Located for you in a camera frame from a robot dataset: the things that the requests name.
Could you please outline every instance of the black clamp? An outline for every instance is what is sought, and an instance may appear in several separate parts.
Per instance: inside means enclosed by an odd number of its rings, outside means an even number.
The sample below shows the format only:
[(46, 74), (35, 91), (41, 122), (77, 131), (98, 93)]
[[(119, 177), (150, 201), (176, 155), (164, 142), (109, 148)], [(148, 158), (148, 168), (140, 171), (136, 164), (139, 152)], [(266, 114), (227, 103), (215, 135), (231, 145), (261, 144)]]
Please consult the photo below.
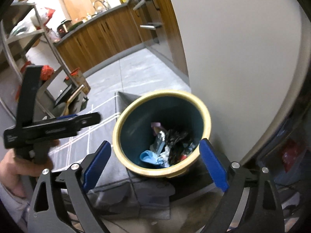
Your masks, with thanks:
[(71, 233), (75, 229), (65, 209), (61, 189), (67, 189), (70, 200), (84, 232), (109, 233), (95, 215), (86, 193), (93, 189), (111, 156), (111, 146), (103, 141), (95, 153), (74, 163), (67, 170), (50, 172), (45, 169), (39, 177), (31, 201), (28, 231), (31, 233)]
[[(201, 232), (225, 233), (238, 208), (243, 189), (249, 196), (239, 225), (230, 232), (284, 233), (283, 211), (278, 194), (267, 169), (254, 171), (230, 162), (213, 149), (207, 139), (200, 142), (200, 154), (217, 187), (224, 191), (216, 210)], [(74, 211), (84, 232), (109, 233), (94, 213), (86, 196), (93, 189), (111, 155), (107, 141), (82, 163), (72, 164), (63, 172), (45, 170), (35, 189), (28, 217), (28, 231), (32, 233), (80, 232), (71, 224), (60, 189), (67, 189)]]
[[(36, 65), (26, 67), (17, 106), (16, 124), (6, 129), (3, 134), (5, 148), (14, 148), (17, 157), (33, 160), (36, 164), (44, 164), (47, 161), (52, 140), (76, 136), (82, 128), (101, 121), (99, 113), (33, 121), (36, 95), (42, 84), (41, 69), (42, 66)], [(27, 197), (31, 199), (36, 182), (34, 178), (30, 178), (30, 183), (28, 182), (23, 178)]]

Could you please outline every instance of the kitchen appliance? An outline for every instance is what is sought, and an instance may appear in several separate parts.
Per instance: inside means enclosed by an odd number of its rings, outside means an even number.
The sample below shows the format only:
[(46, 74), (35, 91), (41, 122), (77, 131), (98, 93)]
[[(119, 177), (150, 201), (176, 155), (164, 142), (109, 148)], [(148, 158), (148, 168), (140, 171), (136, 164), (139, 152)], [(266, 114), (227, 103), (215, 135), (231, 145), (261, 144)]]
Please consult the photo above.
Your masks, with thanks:
[(83, 24), (83, 21), (79, 21), (79, 22), (73, 24), (72, 26), (70, 26), (70, 27), (68, 28), (68, 32), (73, 31), (75, 28), (77, 28), (77, 27), (78, 27), (79, 25), (81, 25), (81, 24)]
[(72, 25), (71, 20), (64, 20), (60, 23), (60, 25), (57, 27), (57, 32), (59, 33), (60, 37), (65, 36), (69, 31), (69, 27)]

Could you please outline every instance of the metal shelf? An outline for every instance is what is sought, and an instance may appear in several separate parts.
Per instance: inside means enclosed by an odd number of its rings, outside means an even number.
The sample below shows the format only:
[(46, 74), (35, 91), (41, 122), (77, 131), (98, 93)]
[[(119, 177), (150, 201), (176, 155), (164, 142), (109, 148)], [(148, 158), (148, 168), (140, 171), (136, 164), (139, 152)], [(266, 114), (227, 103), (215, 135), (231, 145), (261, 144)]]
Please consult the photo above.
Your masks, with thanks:
[(10, 33), (12, 29), (23, 20), (27, 14), (35, 7), (35, 3), (17, 2), (12, 3), (3, 17), (3, 26), (6, 32)]
[[(17, 36), (13, 36), (7, 39), (7, 44), (10, 47), (10, 51), (14, 60), (20, 59), (34, 43), (44, 34), (44, 30), (36, 30), (30, 33), (22, 33)], [(9, 64), (7, 59), (0, 48), (0, 72), (8, 68)]]
[(48, 86), (51, 84), (51, 82), (56, 78), (57, 75), (60, 74), (60, 72), (62, 71), (62, 67), (58, 68), (53, 74), (52, 76), (43, 83), (43, 85), (40, 87), (40, 89), (37, 92), (37, 97), (40, 99), (41, 96), (44, 94), (44, 92), (46, 91), (46, 89), (48, 88)]
[[(36, 30), (30, 33), (22, 33), (17, 36), (13, 36), (11, 38), (6, 38), (6, 32), (9, 33), (12, 29), (18, 24), (19, 21), (23, 20), (26, 15), (32, 10), (35, 10), (36, 18), (39, 22), (41, 30)], [(77, 82), (73, 79), (70, 74), (70, 71), (66, 64), (64, 63), (63, 59), (59, 55), (57, 49), (53, 45), (51, 39), (48, 37), (48, 34), (45, 30), (43, 22), (39, 16), (38, 10), (34, 3), (13, 3), (9, 10), (7, 11), (7, 15), (5, 15), (0, 22), (0, 62), (1, 60), (7, 60), (8, 65), (12, 68), (13, 72), (16, 74), (20, 83), (22, 83), (22, 74), (17, 67), (15, 60), (18, 60), (21, 57), (25, 57), (25, 54), (29, 49), (33, 46), (33, 44), (43, 35), (51, 48), (54, 56), (56, 57), (57, 61), (60, 64), (60, 68), (55, 71), (55, 73), (51, 76), (49, 80), (47, 80), (39, 89), (37, 95), (37, 106), (49, 117), (54, 117), (54, 115), (46, 109), (40, 102), (40, 96), (46, 91), (47, 87), (51, 84), (51, 82), (55, 79), (55, 77), (61, 72), (64, 71), (69, 79), (72, 81), (72, 84), (75, 88), (78, 88)]]
[(9, 37), (7, 39), (7, 43), (10, 44), (10, 43), (13, 43), (15, 41), (20, 41), (21, 45), (22, 43), (28, 43), (35, 35), (41, 35), (44, 33), (44, 30), (36, 30), (36, 31), (33, 31), (33, 32), (29, 32), (29, 33), (21, 33), (21, 34), (18, 34), (16, 36), (12, 36), (12, 37)]

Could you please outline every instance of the plastic bag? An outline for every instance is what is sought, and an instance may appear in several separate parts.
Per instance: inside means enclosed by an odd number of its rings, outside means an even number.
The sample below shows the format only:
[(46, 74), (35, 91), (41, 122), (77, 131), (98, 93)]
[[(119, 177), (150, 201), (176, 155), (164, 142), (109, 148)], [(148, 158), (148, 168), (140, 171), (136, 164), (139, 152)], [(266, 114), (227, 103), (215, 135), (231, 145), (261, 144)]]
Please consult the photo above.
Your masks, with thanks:
[(24, 20), (18, 22), (18, 24), (12, 29), (10, 33), (10, 37), (16, 36), (22, 33), (29, 33), (35, 31), (36, 28), (32, 24), (32, 21), (29, 18), (25, 18)]
[(179, 163), (184, 155), (185, 149), (189, 148), (193, 139), (187, 131), (171, 129), (167, 132), (166, 145), (169, 147), (168, 163), (175, 165)]
[[(54, 9), (50, 9), (50, 8), (46, 8), (46, 7), (38, 9), (38, 14), (39, 14), (41, 21), (43, 22), (44, 26), (50, 21), (54, 12), (55, 12)], [(37, 30), (41, 29), (40, 24), (39, 24), (35, 14), (31, 15), (30, 19), (31, 19), (32, 23), (34, 24), (34, 26), (37, 28)]]
[(157, 156), (160, 156), (160, 153), (163, 151), (165, 146), (165, 133), (164, 131), (160, 131), (156, 138), (155, 142), (150, 146), (150, 150), (154, 152)]

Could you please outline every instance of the red bag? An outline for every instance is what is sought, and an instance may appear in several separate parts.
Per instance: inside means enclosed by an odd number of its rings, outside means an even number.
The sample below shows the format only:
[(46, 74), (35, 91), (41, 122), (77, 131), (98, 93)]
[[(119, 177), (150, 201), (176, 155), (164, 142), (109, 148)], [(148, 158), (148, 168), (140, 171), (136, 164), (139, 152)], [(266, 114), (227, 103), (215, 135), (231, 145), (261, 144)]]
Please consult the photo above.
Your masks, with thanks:
[(286, 141), (283, 150), (281, 151), (285, 172), (288, 172), (291, 169), (297, 157), (303, 152), (303, 150), (303, 146), (299, 146), (293, 139), (290, 138)]
[(46, 18), (45, 18), (45, 21), (43, 21), (43, 25), (45, 26), (49, 21), (50, 19), (52, 18), (55, 10), (54, 9), (51, 9), (51, 8), (47, 8), (47, 7), (44, 7), (47, 12), (46, 12)]
[[(22, 74), (24, 73), (26, 67), (29, 66), (29, 65), (31, 65), (31, 61), (27, 61), (27, 62), (23, 65), (23, 67), (21, 68), (21, 73), (22, 73)], [(42, 67), (42, 69), (41, 69), (40, 79), (41, 79), (42, 81), (46, 81), (46, 80), (48, 80), (48, 79), (52, 76), (53, 73), (54, 73), (54, 69), (53, 69), (52, 67), (50, 67), (50, 66), (48, 66), (48, 65), (44, 65), (44, 66)], [(17, 92), (16, 92), (16, 95), (15, 95), (15, 100), (16, 100), (16, 101), (18, 100), (18, 97), (19, 97), (19, 95), (20, 95), (20, 92), (21, 92), (21, 86), (18, 87), (18, 90), (17, 90)]]

